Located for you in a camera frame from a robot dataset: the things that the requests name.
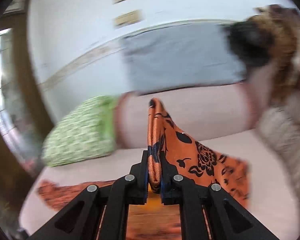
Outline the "orange black floral garment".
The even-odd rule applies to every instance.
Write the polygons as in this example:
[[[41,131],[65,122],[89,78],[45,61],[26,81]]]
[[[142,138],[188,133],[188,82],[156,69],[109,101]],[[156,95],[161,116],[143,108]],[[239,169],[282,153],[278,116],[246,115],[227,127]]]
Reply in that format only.
[[[157,98],[149,103],[147,152],[146,203],[129,205],[125,239],[182,239],[179,205],[162,203],[160,152],[165,153],[166,160],[182,176],[199,186],[219,184],[246,209],[249,197],[247,163],[218,153],[182,131]],[[45,182],[39,188],[39,195],[59,212],[91,184],[109,186],[89,182],[56,188]]]

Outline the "pink quilted bed cover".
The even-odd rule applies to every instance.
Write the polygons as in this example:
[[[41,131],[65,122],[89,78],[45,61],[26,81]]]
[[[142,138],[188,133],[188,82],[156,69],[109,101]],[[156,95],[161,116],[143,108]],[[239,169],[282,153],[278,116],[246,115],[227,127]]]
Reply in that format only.
[[[300,235],[300,207],[288,174],[278,156],[249,131],[203,140],[202,144],[220,153],[247,160],[250,164],[249,212],[279,239],[297,239]],[[41,180],[60,186],[87,181],[115,180],[139,163],[142,148],[117,150],[109,156],[69,165],[45,167],[27,195],[19,215],[19,224],[28,234],[36,232],[55,215],[37,195]]]

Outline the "green white patterned pillow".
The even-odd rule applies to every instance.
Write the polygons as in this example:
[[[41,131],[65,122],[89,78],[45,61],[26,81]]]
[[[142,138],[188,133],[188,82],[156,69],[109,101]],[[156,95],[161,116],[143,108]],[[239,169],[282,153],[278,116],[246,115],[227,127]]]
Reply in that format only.
[[[82,102],[51,130],[42,160],[55,167],[100,158],[116,150],[114,110],[118,97],[99,95]]]

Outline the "pink bolster cushion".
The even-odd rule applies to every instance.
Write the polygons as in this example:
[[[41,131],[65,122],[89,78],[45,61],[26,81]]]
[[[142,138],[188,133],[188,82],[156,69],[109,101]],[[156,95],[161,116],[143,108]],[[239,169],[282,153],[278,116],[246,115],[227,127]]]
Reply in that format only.
[[[254,127],[260,108],[246,83],[174,89],[160,93],[122,94],[114,111],[116,143],[120,148],[146,148],[148,107],[158,98],[174,123],[202,141]]]

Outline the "beige striped cloth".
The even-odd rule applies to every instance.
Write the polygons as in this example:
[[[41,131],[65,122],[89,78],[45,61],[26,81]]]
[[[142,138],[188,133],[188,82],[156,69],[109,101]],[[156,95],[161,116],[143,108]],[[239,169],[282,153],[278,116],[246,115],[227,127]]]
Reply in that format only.
[[[300,206],[300,91],[290,94],[283,106],[269,107],[256,130],[285,165]]]

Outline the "grey pillow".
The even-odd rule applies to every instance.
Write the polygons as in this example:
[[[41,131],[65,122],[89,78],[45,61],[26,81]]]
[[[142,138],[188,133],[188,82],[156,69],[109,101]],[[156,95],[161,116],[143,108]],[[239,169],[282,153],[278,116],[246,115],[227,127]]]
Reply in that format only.
[[[132,89],[150,94],[243,81],[246,67],[230,51],[225,29],[224,24],[201,22],[123,37]]]

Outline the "black furry cloth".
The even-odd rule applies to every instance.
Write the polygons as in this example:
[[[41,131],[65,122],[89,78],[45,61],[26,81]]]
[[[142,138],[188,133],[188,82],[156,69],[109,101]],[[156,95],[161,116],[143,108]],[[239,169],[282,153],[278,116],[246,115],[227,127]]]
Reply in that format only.
[[[269,50],[274,43],[274,36],[270,31],[260,28],[252,21],[225,25],[223,30],[229,49],[247,67],[262,67],[270,61]]]

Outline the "brown crumpled cloth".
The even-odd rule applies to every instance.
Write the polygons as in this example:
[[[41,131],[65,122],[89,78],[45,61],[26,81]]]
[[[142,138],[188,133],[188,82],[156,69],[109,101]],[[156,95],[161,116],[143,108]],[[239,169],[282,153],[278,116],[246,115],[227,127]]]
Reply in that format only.
[[[300,14],[295,8],[279,4],[256,7],[255,10],[257,14],[248,21],[273,36],[273,44],[268,49],[275,66],[271,98],[283,102],[300,75]]]

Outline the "brown wooden door frame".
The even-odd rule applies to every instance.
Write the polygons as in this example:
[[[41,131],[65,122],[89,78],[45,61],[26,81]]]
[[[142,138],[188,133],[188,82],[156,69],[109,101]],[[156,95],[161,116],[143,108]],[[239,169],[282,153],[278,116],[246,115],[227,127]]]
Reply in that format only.
[[[21,206],[43,168],[45,137],[53,123],[36,84],[27,16],[0,19],[0,198]]]

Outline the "lower wall picture frame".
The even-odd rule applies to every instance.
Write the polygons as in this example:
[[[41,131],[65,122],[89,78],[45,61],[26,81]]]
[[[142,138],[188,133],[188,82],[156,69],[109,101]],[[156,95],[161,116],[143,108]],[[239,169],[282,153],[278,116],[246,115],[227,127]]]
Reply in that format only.
[[[121,28],[142,21],[142,11],[134,10],[114,18],[114,27]]]

